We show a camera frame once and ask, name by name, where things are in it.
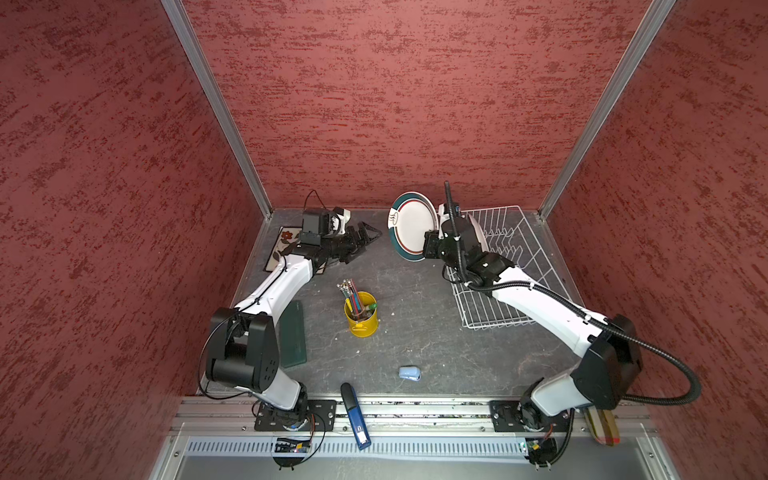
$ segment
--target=light blue eraser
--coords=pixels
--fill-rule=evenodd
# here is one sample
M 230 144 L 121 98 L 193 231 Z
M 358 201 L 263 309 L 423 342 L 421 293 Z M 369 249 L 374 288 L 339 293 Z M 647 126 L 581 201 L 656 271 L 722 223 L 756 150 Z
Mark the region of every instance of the light blue eraser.
M 418 382 L 419 379 L 422 378 L 422 371 L 419 370 L 418 366 L 401 366 L 400 378 Z

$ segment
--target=black mounting plate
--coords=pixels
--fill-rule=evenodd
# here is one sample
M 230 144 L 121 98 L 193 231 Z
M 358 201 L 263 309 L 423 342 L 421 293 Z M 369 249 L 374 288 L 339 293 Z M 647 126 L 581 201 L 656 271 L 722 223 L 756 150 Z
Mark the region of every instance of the black mounting plate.
M 323 430 L 323 421 L 317 417 L 322 416 L 326 423 L 326 432 L 333 430 L 333 422 L 336 420 L 336 400 L 308 400 L 310 413 L 315 414 L 315 431 Z M 253 429 L 257 432 L 308 432 L 310 423 L 305 422 L 297 430 L 285 429 L 274 415 L 274 410 L 266 407 L 263 403 L 259 404 L 259 412 L 256 421 L 253 423 Z
M 491 420 L 493 421 L 494 432 L 524 432 L 531 433 L 520 422 L 518 422 L 515 413 L 518 411 L 520 402 L 517 400 L 491 400 L 488 407 L 491 409 Z M 552 423 L 552 432 L 563 432 L 568 430 L 568 419 Z

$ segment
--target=aluminum frame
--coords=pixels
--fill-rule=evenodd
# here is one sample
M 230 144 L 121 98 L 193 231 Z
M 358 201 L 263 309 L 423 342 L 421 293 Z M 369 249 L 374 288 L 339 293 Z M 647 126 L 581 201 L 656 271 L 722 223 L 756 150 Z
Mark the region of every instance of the aluminum frame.
M 558 247 L 558 242 L 554 239 L 549 224 L 546 220 L 537 215 L 536 227 L 539 231 L 539 235 L 536 237 L 541 242 L 545 252 L 549 252 L 549 261 L 552 263 L 554 271 L 560 276 L 560 280 L 563 283 L 565 290 L 568 292 L 568 295 L 571 296 L 571 301 L 576 302 L 581 306 L 585 306 L 584 299 L 581 298 L 581 294 L 576 287 L 576 282 L 571 276 L 571 271 L 568 269 L 568 265 L 560 251 L 560 247 Z
M 270 223 L 272 223 L 272 215 L 269 215 L 268 217 L 265 216 L 261 222 L 261 227 L 259 227 L 259 233 L 256 235 L 256 241 L 253 242 L 253 248 L 250 250 L 250 255 L 248 256 L 248 261 L 243 269 L 243 274 L 240 275 L 240 281 L 237 283 L 235 295 L 232 297 L 232 302 L 230 302 L 230 308 L 237 305 L 250 294 L 246 289 L 246 282 L 248 281 L 249 275 L 257 271 L 257 268 L 255 267 L 257 262 L 262 261 L 259 257 L 259 253 L 261 251 L 261 246 L 264 243 L 264 239 L 269 233 Z
M 335 399 L 336 420 L 332 431 L 326 433 L 331 444 L 353 442 L 353 433 L 346 418 L 341 397 L 338 395 L 317 395 L 313 399 Z M 544 435 L 540 433 L 494 432 L 488 402 L 498 397 L 475 396 L 360 396 L 359 405 L 366 418 L 370 435 L 385 443 L 392 442 L 443 442 L 449 439 L 461 440 L 467 444 L 516 443 L 525 437 Z M 184 397 L 162 449 L 151 480 L 172 480 L 176 478 L 190 442 L 211 441 L 221 444 L 222 439 L 233 444 L 254 439 L 268 442 L 285 432 L 253 431 L 253 399 L 210 400 L 204 397 Z M 638 454 L 643 456 L 645 465 L 654 479 L 679 480 L 677 471 L 667 454 L 659 432 L 650 419 L 647 408 L 641 404 L 622 402 L 615 410 L 616 423 L 622 440 L 636 442 Z M 574 437 L 589 437 L 584 417 L 577 413 L 574 419 Z M 352 455 L 350 449 L 329 449 L 318 452 L 328 458 L 343 458 Z M 441 459 L 439 455 L 423 455 L 422 451 L 387 452 L 387 458 L 410 458 L 418 460 Z M 264 456 L 265 452 L 254 452 L 248 456 Z M 231 456 L 231 450 L 221 449 L 206 452 L 205 456 Z M 521 460 L 519 455 L 470 455 L 473 462 L 510 462 Z
M 235 120 L 232 118 L 230 109 L 227 107 L 227 102 L 224 100 L 219 85 L 216 83 L 216 78 L 210 70 L 208 60 L 205 58 L 200 42 L 197 40 L 197 35 L 195 35 L 190 23 L 187 10 L 184 9 L 181 0 L 161 0 L 161 3 L 170 19 L 170 23 L 174 26 L 181 46 L 184 47 L 184 51 L 187 53 L 187 58 L 189 58 L 192 64 L 197 80 L 200 81 L 205 96 L 208 97 L 210 107 L 216 114 L 221 130 L 230 143 L 232 153 L 234 153 L 237 163 L 243 171 L 243 176 L 245 176 L 246 182 L 248 182 L 248 187 L 250 187 L 253 197 L 256 198 L 256 202 L 259 204 L 262 215 L 265 218 L 271 217 L 273 208 L 270 199 L 266 196 L 266 190 L 264 190 L 259 174 L 256 172 L 256 167 L 250 159 L 248 149 L 243 142 L 243 138 L 240 136 L 240 132 L 237 130 Z
M 624 88 L 627 87 L 634 71 L 637 70 L 637 66 L 645 56 L 645 52 L 664 24 L 664 20 L 667 19 L 667 15 L 669 15 L 672 7 L 674 7 L 675 1 L 653 0 L 648 10 L 646 10 L 632 40 L 630 40 L 627 46 L 627 50 L 624 51 L 624 55 L 622 55 L 611 79 L 603 90 L 603 94 L 600 96 L 600 100 L 598 100 L 598 104 L 592 111 L 589 120 L 587 120 L 581 136 L 576 141 L 576 145 L 574 145 L 571 153 L 568 155 L 557 179 L 555 179 L 547 197 L 539 208 L 539 214 L 542 219 L 546 220 L 552 213 L 555 204 L 565 191 L 579 164 L 584 160 L 589 147 L 603 127 L 603 123 L 605 123 L 611 110 L 613 110 Z

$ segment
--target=blue object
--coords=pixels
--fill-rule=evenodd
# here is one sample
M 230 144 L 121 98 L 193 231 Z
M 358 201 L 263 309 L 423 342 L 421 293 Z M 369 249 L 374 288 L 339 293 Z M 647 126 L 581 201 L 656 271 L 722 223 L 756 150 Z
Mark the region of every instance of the blue object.
M 342 383 L 341 399 L 344 401 L 349 424 L 352 426 L 352 431 L 355 432 L 357 448 L 360 450 L 367 449 L 371 446 L 371 438 L 368 436 L 366 421 L 362 419 L 362 412 L 360 412 L 360 407 L 357 405 L 355 389 L 349 383 Z
M 419 369 L 418 366 L 401 366 L 400 378 L 418 382 L 419 379 L 422 378 L 422 371 Z

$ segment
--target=black cable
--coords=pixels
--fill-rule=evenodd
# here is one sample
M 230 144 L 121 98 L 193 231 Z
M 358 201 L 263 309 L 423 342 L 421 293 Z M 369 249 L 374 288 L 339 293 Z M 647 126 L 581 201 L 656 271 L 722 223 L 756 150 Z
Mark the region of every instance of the black cable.
M 218 325 L 216 325 L 214 327 L 214 329 L 210 332 L 210 335 L 208 336 L 208 338 L 205 340 L 205 343 L 203 344 L 203 349 L 200 351 L 200 358 L 197 360 L 197 371 L 198 372 L 200 371 L 200 365 L 203 364 L 203 354 L 205 353 L 205 349 L 208 347 L 208 343 L 210 342 L 210 339 L 213 338 L 214 333 L 216 333 L 216 331 L 219 328 L 221 328 L 222 325 L 224 325 L 226 323 L 229 323 L 229 322 L 225 320 L 222 323 L 219 323 Z M 210 396 L 210 395 L 208 395 L 208 384 L 206 384 L 205 388 L 203 388 L 203 382 L 202 382 L 200 376 L 197 377 L 197 387 L 200 388 L 200 391 L 203 393 L 203 395 L 205 395 L 207 398 L 209 398 L 211 400 L 228 400 L 228 399 L 233 399 L 236 396 L 245 395 L 247 393 L 247 392 L 240 392 L 240 393 L 236 393 L 235 395 L 230 395 L 230 396 L 225 396 L 225 397 L 213 397 L 213 396 Z
M 275 277 L 275 280 L 272 280 L 270 282 L 270 284 L 266 287 L 266 289 L 264 289 L 264 291 L 258 297 L 256 297 L 256 299 L 253 302 L 251 302 L 251 304 L 249 306 L 247 306 L 247 307 L 245 307 L 243 309 L 240 309 L 239 310 L 240 312 L 244 312 L 245 310 L 248 310 L 250 307 L 252 307 L 252 306 L 256 305 L 257 303 L 259 303 L 261 301 L 261 297 L 264 296 L 264 293 L 266 293 L 267 290 L 269 290 L 272 287 L 272 285 L 277 281 L 277 279 L 279 279 L 283 275 L 283 272 L 286 272 L 288 270 L 288 259 L 286 257 L 282 257 L 282 256 L 280 258 L 284 258 L 285 259 L 285 265 L 283 265 L 283 268 L 280 269 L 280 273 L 277 274 L 277 276 Z
M 510 286 L 515 286 L 520 288 L 531 288 L 531 284 L 529 282 L 524 282 L 522 280 L 517 280 L 514 282 L 499 283 L 494 286 L 488 286 L 484 288 L 477 288 L 477 287 L 473 288 L 472 285 L 469 285 L 469 288 L 475 291 L 491 291 L 491 290 L 499 290 L 501 288 L 507 288 Z M 581 308 L 579 308 L 576 304 L 558 295 L 557 293 L 553 292 L 549 288 L 546 288 L 545 286 L 542 286 L 539 284 L 534 284 L 533 290 L 536 290 L 537 292 L 541 292 L 549 296 L 550 298 L 557 300 L 560 304 L 568 308 L 571 312 L 575 313 L 582 319 L 588 318 L 588 314 L 585 311 L 583 311 Z M 621 330 L 611 325 L 606 325 L 605 323 L 598 322 L 597 320 L 592 318 L 588 320 L 588 323 L 590 325 L 596 326 L 601 330 L 605 330 L 606 332 L 609 332 L 611 335 L 615 335 L 619 338 L 625 339 L 628 342 L 636 343 L 639 346 L 643 347 L 644 349 L 648 350 L 649 352 L 654 353 L 660 356 L 661 358 L 667 360 L 669 363 L 677 367 L 677 369 L 680 370 L 683 373 L 683 375 L 685 375 L 685 378 L 688 379 L 688 382 L 690 383 L 690 388 L 688 389 L 688 392 L 676 397 L 658 398 L 658 397 L 646 397 L 646 396 L 637 396 L 637 395 L 627 394 L 621 397 L 622 399 L 629 400 L 631 402 L 648 403 L 650 405 L 672 406 L 672 405 L 685 405 L 686 403 L 691 403 L 695 399 L 699 398 L 699 396 L 701 395 L 701 383 L 699 382 L 699 377 L 688 365 L 683 363 L 678 358 L 672 356 L 670 353 L 665 352 L 664 350 L 660 349 L 655 345 L 652 345 L 648 342 L 635 338 L 631 335 L 627 335 L 626 333 L 622 332 Z
M 226 344 L 228 344 L 230 342 L 230 339 L 232 338 L 232 335 L 235 333 L 236 326 L 237 325 L 232 325 L 232 328 L 230 328 L 230 332 L 227 334 L 227 339 L 224 340 L 224 345 L 226 345 Z M 210 386 L 210 379 L 208 379 L 208 383 L 205 384 L 205 390 L 203 390 L 203 394 L 204 395 L 206 395 L 208 393 L 208 387 L 209 386 Z M 238 393 L 238 394 L 236 394 L 234 396 L 231 396 L 229 398 L 234 398 L 236 396 L 241 396 L 244 393 L 247 393 L 247 392 Z
M 549 463 L 539 463 L 539 467 L 549 467 L 550 465 L 554 465 L 554 463 L 559 460 L 563 454 L 565 453 L 565 449 L 568 447 L 568 443 L 571 442 L 571 434 L 574 431 L 574 417 L 576 416 L 576 411 L 573 409 L 568 412 L 568 429 L 565 432 L 565 438 L 563 439 L 563 444 L 560 445 L 560 448 L 558 450 L 558 453 L 554 455 L 554 458 Z
M 442 279 L 443 279 L 443 280 L 445 280 L 446 282 L 452 283 L 452 284 L 454 284 L 454 285 L 459 285 L 460 283 L 462 283 L 462 281 L 461 281 L 461 280 L 451 280 L 451 279 L 449 279 L 447 276 L 445 276 L 445 272 L 446 272 L 447 270 L 448 270 L 448 264 L 447 264 L 447 263 L 444 263 L 444 264 L 442 265 Z
M 558 295 L 556 292 L 553 292 L 549 288 L 546 288 L 545 286 L 542 286 L 538 283 L 525 282 L 523 280 L 515 280 L 511 282 L 497 283 L 491 286 L 478 286 L 473 281 L 470 281 L 468 279 L 466 265 L 464 264 L 464 245 L 463 245 L 461 236 L 458 235 L 458 231 L 456 230 L 455 211 L 453 207 L 453 199 L 451 198 L 451 187 L 447 181 L 445 182 L 445 202 L 448 204 L 448 209 L 449 209 L 448 215 L 449 215 L 449 218 L 451 219 L 451 227 L 453 228 L 454 239 L 456 239 L 456 274 L 458 275 L 458 278 L 461 279 L 462 283 L 464 283 L 470 290 L 474 290 L 475 292 L 492 292 L 494 290 L 501 290 L 501 289 L 510 288 L 510 287 L 529 288 L 532 290 L 536 290 L 537 292 L 543 293 L 544 295 L 549 296 L 554 300 L 557 300 L 562 306 L 569 309 L 571 312 L 581 317 L 582 319 L 587 319 L 589 317 L 589 315 L 585 311 L 583 311 L 579 306 L 577 306 L 575 303 L 571 302 L 570 300 L 564 298 L 561 295 Z M 691 403 L 695 399 L 699 398 L 699 396 L 701 395 L 701 383 L 699 382 L 699 377 L 688 365 L 683 363 L 681 360 L 675 358 L 670 353 L 665 352 L 659 347 L 655 345 L 651 345 L 650 343 L 637 339 L 631 335 L 627 335 L 626 333 L 622 332 L 617 328 L 614 328 L 613 326 L 609 326 L 602 322 L 598 322 L 597 320 L 592 318 L 590 318 L 588 322 L 591 325 L 596 326 L 599 329 L 605 330 L 606 332 L 609 332 L 619 338 L 625 339 L 628 342 L 636 343 L 639 346 L 643 347 L 644 349 L 667 360 L 669 363 L 677 367 L 677 369 L 679 369 L 683 373 L 683 375 L 685 375 L 685 377 L 688 379 L 688 382 L 690 383 L 690 388 L 688 389 L 688 392 L 686 392 L 684 395 L 680 395 L 676 397 L 657 398 L 657 397 L 646 397 L 646 396 L 638 396 L 638 395 L 624 395 L 622 399 L 629 400 L 632 402 L 648 403 L 651 405 L 672 406 L 672 405 L 684 405 L 686 403 Z
M 695 399 L 699 398 L 699 396 L 701 395 L 701 383 L 699 382 L 699 377 L 688 365 L 683 363 L 681 360 L 675 358 L 670 353 L 663 351 L 659 347 L 655 345 L 651 345 L 650 343 L 644 342 L 643 340 L 637 339 L 633 336 L 627 335 L 626 333 L 622 332 L 617 328 L 614 328 L 613 326 L 605 325 L 604 323 L 598 322 L 595 319 L 589 319 L 588 322 L 590 325 L 594 325 L 599 329 L 605 330 L 606 332 L 609 332 L 611 335 L 615 335 L 619 338 L 625 339 L 628 342 L 636 343 L 639 346 L 643 347 L 644 349 L 649 350 L 652 353 L 655 353 L 661 358 L 667 360 L 669 363 L 676 366 L 677 369 L 679 369 L 683 373 L 683 375 L 685 375 L 685 378 L 687 378 L 688 382 L 690 383 L 690 388 L 688 389 L 688 392 L 676 397 L 659 398 L 659 397 L 647 397 L 647 396 L 639 396 L 639 395 L 624 395 L 623 397 L 621 397 L 622 399 L 629 400 L 631 402 L 647 403 L 650 405 L 672 406 L 672 405 L 685 405 L 686 403 L 691 403 Z
M 328 427 L 326 426 L 326 420 L 323 418 L 322 415 L 317 415 L 317 418 L 320 419 L 320 421 L 323 423 L 323 437 L 320 439 L 320 444 L 317 446 L 314 452 L 310 453 L 309 456 L 304 457 L 304 460 L 297 463 L 296 466 L 301 465 L 307 460 L 309 460 L 310 458 L 312 458 L 313 455 L 315 455 L 320 450 L 320 447 L 323 446 L 323 441 L 326 439 L 326 431 L 328 430 Z
M 318 193 L 317 193 L 317 190 L 315 190 L 314 188 L 313 188 L 313 189 L 312 189 L 312 190 L 311 190 L 311 191 L 310 191 L 310 192 L 309 192 L 309 193 L 306 195 L 306 198 L 304 199 L 304 208 L 303 208 L 303 209 L 304 209 L 304 210 L 306 210 L 306 201 L 310 199 L 310 195 L 312 195 L 312 192 L 314 192 L 314 193 L 315 193 L 315 195 L 317 195 L 317 200 L 320 200 L 320 205 L 323 205 L 323 208 L 325 208 L 326 210 L 328 210 L 328 209 L 326 208 L 326 205 L 323 203 L 323 199 L 322 199 L 322 198 L 320 198 L 320 194 L 318 194 Z

